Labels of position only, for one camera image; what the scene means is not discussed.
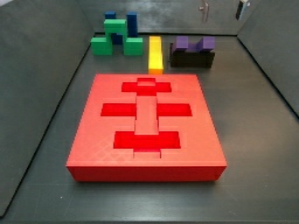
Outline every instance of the purple block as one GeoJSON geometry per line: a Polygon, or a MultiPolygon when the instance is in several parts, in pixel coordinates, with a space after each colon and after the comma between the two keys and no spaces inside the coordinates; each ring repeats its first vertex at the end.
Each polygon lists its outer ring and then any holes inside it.
{"type": "Polygon", "coordinates": [[[190,43],[188,49],[186,50],[187,53],[196,53],[198,52],[198,44],[190,43]]]}
{"type": "Polygon", "coordinates": [[[187,36],[177,36],[172,45],[173,52],[184,52],[188,49],[190,39],[187,36]]]}
{"type": "Polygon", "coordinates": [[[210,52],[215,49],[215,37],[203,37],[196,45],[198,52],[210,52]]]}

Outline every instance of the red block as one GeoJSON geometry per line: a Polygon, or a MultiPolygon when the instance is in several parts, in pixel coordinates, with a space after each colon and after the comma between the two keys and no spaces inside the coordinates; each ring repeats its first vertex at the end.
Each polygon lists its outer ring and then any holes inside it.
{"type": "Polygon", "coordinates": [[[99,74],[67,162],[77,181],[212,181],[227,167],[196,75],[99,74]]]}

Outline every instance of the blue block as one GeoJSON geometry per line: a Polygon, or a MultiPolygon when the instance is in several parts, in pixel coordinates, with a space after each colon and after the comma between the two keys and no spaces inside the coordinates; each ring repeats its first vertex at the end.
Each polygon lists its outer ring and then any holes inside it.
{"type": "Polygon", "coordinates": [[[127,21],[127,35],[129,38],[137,37],[137,24],[136,24],[136,12],[129,11],[125,14],[125,21],[127,21]]]}
{"type": "Polygon", "coordinates": [[[115,39],[112,40],[113,45],[123,45],[123,35],[120,33],[113,33],[115,39]]]}
{"type": "Polygon", "coordinates": [[[105,12],[105,19],[116,19],[116,18],[117,18],[117,14],[116,14],[116,12],[112,11],[112,10],[108,10],[108,11],[105,12]]]}

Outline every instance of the black block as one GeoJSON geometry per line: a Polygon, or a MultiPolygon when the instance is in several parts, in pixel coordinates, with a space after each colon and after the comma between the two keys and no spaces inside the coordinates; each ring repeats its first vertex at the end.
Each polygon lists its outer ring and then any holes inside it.
{"type": "Polygon", "coordinates": [[[171,67],[207,67],[211,68],[215,52],[173,52],[169,46],[171,67]]]}

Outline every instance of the gray wall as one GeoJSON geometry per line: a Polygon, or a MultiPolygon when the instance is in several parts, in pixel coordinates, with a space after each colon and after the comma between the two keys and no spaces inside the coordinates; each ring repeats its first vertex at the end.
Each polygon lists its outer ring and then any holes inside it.
{"type": "Polygon", "coordinates": [[[13,0],[0,7],[0,216],[92,35],[73,0],[13,0]]]}
{"type": "Polygon", "coordinates": [[[238,38],[299,115],[299,1],[263,0],[238,38]]]}
{"type": "Polygon", "coordinates": [[[139,32],[228,34],[238,35],[260,0],[251,0],[240,21],[235,15],[239,0],[207,0],[210,17],[202,23],[200,0],[77,0],[92,23],[95,32],[103,32],[104,12],[116,11],[125,18],[128,11],[137,11],[139,32]]]}

